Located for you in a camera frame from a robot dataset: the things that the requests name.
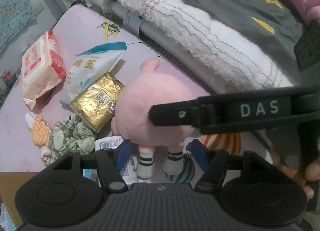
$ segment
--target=black circular disc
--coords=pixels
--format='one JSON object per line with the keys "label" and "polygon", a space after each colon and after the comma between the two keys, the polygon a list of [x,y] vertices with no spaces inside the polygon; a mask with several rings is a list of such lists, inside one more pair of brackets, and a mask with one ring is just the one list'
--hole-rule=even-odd
{"label": "black circular disc", "polygon": [[279,227],[300,220],[307,198],[297,184],[228,182],[220,192],[227,212],[241,222],[259,227]]}
{"label": "black circular disc", "polygon": [[23,185],[15,197],[23,222],[41,227],[61,227],[83,221],[98,209],[103,199],[92,180],[54,171]]}

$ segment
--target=orange striped hot air balloon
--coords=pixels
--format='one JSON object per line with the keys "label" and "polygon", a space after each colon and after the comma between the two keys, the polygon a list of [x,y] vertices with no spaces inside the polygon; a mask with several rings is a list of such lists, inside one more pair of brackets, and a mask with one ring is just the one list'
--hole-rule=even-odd
{"label": "orange striped hot air balloon", "polygon": [[202,143],[211,150],[222,149],[230,155],[239,155],[241,150],[240,133],[204,135]]}

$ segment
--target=red and beige package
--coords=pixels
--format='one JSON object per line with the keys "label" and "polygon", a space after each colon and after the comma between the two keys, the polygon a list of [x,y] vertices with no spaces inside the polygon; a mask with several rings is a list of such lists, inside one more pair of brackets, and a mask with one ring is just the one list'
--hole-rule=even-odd
{"label": "red and beige package", "polygon": [[53,88],[65,76],[57,39],[52,31],[47,31],[22,58],[22,97],[28,108],[41,110],[49,102]]}

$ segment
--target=white wall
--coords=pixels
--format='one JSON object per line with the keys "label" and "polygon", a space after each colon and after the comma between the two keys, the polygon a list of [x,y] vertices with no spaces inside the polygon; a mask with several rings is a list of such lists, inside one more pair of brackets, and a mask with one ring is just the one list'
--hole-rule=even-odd
{"label": "white wall", "polygon": [[0,75],[5,70],[15,72],[21,66],[22,53],[35,42],[41,34],[51,29],[62,16],[62,10],[55,0],[29,0],[33,7],[43,6],[36,20],[17,34],[3,52],[0,53]]}

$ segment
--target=plush toy foot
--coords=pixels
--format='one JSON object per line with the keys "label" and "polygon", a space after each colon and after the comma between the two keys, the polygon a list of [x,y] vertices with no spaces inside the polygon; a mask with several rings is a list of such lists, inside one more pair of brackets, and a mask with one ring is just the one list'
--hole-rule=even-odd
{"label": "plush toy foot", "polygon": [[183,170],[183,151],[170,153],[163,164],[164,172],[168,175],[178,175]]}
{"label": "plush toy foot", "polygon": [[154,161],[153,158],[150,160],[148,158],[139,159],[137,165],[137,177],[139,182],[146,182],[153,175]]}

